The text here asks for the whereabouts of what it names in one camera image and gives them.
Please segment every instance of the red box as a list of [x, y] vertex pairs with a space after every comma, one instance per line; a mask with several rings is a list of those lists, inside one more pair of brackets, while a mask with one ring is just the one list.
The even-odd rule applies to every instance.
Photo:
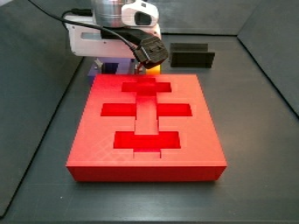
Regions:
[[212, 181], [227, 167], [196, 75], [99, 75], [69, 158], [76, 181]]

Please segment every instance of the black wall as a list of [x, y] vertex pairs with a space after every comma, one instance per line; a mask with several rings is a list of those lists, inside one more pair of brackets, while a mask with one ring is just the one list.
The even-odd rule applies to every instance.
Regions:
[[[39, 4], [57, 15], [80, 6], [75, 0]], [[60, 22], [24, 0], [0, 7], [0, 216], [80, 60], [71, 54]]]
[[297, 0], [263, 0], [237, 38], [299, 115], [297, 10]]

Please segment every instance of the black cable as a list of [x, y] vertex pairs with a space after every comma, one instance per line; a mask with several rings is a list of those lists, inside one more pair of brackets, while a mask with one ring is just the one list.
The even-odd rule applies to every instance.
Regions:
[[[61, 15], [60, 18], [64, 18], [67, 14], [72, 13], [71, 10], [65, 10]], [[65, 28], [65, 30], [68, 30], [65, 23], [61, 22], [63, 27]]]
[[63, 23], [71, 24], [71, 25], [79, 25], [79, 26], [84, 26], [104, 32], [109, 32], [112, 35], [117, 36], [117, 38], [127, 44], [127, 46], [129, 47], [131, 51], [133, 52], [136, 50], [135, 46], [113, 31], [111, 31], [109, 29], [104, 28], [103, 26], [97, 26], [93, 24], [83, 24], [75, 21], [69, 21], [68, 19], [60, 18], [57, 16], [55, 16], [53, 14], [51, 14], [37, 3], [34, 3], [32, 0], [28, 0], [28, 2], [40, 10], [43, 11], [51, 18], [55, 18], [56, 20], [61, 21]]

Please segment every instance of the rectangular hole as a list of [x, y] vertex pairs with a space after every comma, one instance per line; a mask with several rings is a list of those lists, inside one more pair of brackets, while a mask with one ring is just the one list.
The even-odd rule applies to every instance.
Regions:
[[115, 149], [180, 149], [177, 131], [160, 131], [159, 135], [136, 135], [133, 131], [117, 131], [115, 135]]
[[172, 86], [169, 82], [124, 82], [121, 87], [123, 92], [144, 92], [145, 89], [155, 93], [172, 92]]
[[104, 103], [101, 116], [136, 116], [136, 105], [133, 103]]
[[159, 116], [192, 116], [191, 105], [187, 103], [159, 103], [156, 105]]

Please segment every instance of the wall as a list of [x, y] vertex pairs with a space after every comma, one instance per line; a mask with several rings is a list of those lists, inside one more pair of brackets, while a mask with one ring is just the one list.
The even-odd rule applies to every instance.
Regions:
[[[77, 1], [39, 1], [61, 14]], [[80, 58], [67, 32], [24, 0], [0, 7], [0, 216], [43, 140]]]
[[148, 0], [160, 12], [161, 31], [237, 35], [260, 0]]
[[237, 38], [299, 115], [297, 9], [297, 0], [263, 0]]

